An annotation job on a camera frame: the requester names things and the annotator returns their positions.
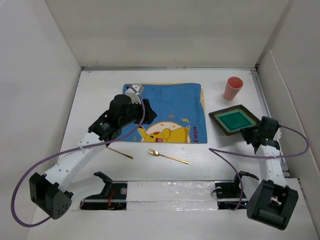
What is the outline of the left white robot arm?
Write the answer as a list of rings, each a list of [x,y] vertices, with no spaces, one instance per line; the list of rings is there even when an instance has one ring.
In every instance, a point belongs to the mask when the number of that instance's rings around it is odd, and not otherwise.
[[[50,218],[57,220],[76,198],[110,197],[113,181],[100,171],[95,172],[91,179],[72,181],[98,153],[119,140],[124,127],[130,124],[149,125],[156,117],[148,99],[133,102],[127,95],[116,95],[109,109],[88,128],[77,150],[71,150],[43,174],[34,173],[30,177],[31,201]]]

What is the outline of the pink plastic cup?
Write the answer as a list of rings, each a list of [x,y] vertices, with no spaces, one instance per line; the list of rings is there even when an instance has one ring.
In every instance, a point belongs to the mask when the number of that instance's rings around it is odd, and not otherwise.
[[[227,101],[232,101],[242,89],[243,85],[244,82],[241,78],[236,76],[230,77],[226,82],[223,98]]]

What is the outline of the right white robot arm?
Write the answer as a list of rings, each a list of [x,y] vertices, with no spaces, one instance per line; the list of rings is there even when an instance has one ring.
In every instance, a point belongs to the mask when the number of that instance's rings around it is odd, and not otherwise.
[[[246,195],[248,199],[246,214],[270,227],[286,229],[299,194],[291,189],[283,175],[280,157],[279,122],[263,116],[256,127],[244,128],[240,133],[248,145],[254,149],[253,157],[258,159],[260,178],[258,185],[249,187],[243,180],[231,184],[231,191],[237,197]]]

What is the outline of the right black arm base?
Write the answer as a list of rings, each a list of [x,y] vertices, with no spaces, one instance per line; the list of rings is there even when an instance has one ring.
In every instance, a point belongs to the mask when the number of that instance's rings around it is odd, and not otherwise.
[[[211,196],[216,198],[218,210],[234,210],[241,196],[238,175],[235,174],[232,180],[215,181]]]

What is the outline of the green square ceramic plate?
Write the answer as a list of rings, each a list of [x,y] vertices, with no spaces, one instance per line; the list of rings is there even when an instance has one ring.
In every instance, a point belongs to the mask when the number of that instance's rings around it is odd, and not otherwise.
[[[209,117],[226,136],[240,133],[241,129],[259,125],[260,120],[242,104],[210,112]]]

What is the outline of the blue yellow Pikachu cloth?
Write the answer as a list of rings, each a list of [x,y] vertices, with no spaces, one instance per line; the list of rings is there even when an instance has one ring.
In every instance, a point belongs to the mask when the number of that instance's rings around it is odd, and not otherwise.
[[[199,83],[144,84],[141,94],[157,117],[125,142],[206,144],[204,95]]]

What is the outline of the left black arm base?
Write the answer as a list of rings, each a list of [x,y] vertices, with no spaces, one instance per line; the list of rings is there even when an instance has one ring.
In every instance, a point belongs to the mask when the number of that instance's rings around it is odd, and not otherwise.
[[[127,209],[127,181],[113,181],[102,172],[95,172],[95,177],[104,183],[103,189],[94,195],[89,195],[81,200],[79,208],[81,210],[108,210],[119,211]]]

